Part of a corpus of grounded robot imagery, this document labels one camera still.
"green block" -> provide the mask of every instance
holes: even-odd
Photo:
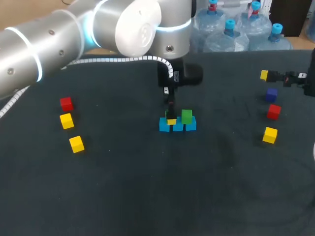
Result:
[[[192,110],[182,110],[182,124],[192,124]]]

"yellow block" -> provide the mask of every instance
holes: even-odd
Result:
[[[175,125],[175,124],[176,124],[176,120],[177,120],[177,119],[168,119],[168,120],[167,120],[167,124],[168,124],[168,125]]]
[[[74,127],[71,114],[65,114],[60,116],[61,124],[63,125],[63,129],[69,129]]]
[[[265,130],[264,138],[262,139],[264,142],[274,144],[277,137],[278,130],[267,127]]]
[[[82,139],[80,136],[69,139],[73,153],[77,153],[84,150]]]
[[[267,81],[268,70],[262,70],[260,74],[260,78],[264,81]]]

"table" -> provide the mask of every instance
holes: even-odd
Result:
[[[314,235],[315,98],[259,79],[307,72],[311,51],[190,55],[180,88],[197,131],[160,133],[157,64],[83,64],[32,86],[0,120],[1,236]],[[277,88],[278,121],[266,118]],[[63,130],[70,96],[75,127]],[[274,145],[264,129],[278,129]],[[80,135],[85,151],[73,154]]]

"cube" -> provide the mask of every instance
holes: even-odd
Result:
[[[275,102],[278,96],[278,90],[276,88],[267,89],[266,93],[266,101],[267,102]]]
[[[268,70],[262,70],[260,74],[260,79],[267,81]]]
[[[194,131],[194,130],[196,130],[196,118],[193,116],[192,123],[186,124],[186,131]]]
[[[168,125],[175,125],[175,124],[176,124],[176,120],[177,120],[177,119],[168,119],[168,120],[167,120],[167,124],[168,124]]]
[[[192,124],[192,110],[182,110],[182,123]]]
[[[276,105],[270,105],[268,113],[267,113],[267,118],[272,119],[272,120],[277,120],[279,118],[281,111],[281,107],[276,106]]]
[[[63,129],[69,129],[74,127],[71,114],[64,114],[60,116],[61,124],[63,125]]]
[[[70,97],[60,99],[60,105],[64,112],[73,111],[73,106]]]
[[[80,136],[69,139],[73,153],[84,150],[83,142]]]
[[[274,144],[277,138],[278,130],[267,127],[264,133],[263,141]]]
[[[165,117],[159,119],[159,131],[160,132],[170,131],[170,126],[167,124],[167,119]]]
[[[177,122],[175,125],[173,125],[173,131],[183,131],[184,130],[184,124],[182,123],[181,117],[177,117]]]

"red block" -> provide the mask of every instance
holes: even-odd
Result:
[[[60,99],[60,105],[64,112],[73,111],[73,106],[70,97]]]
[[[269,111],[267,113],[267,118],[277,120],[279,118],[280,111],[281,111],[281,107],[276,106],[276,105],[270,105]]]

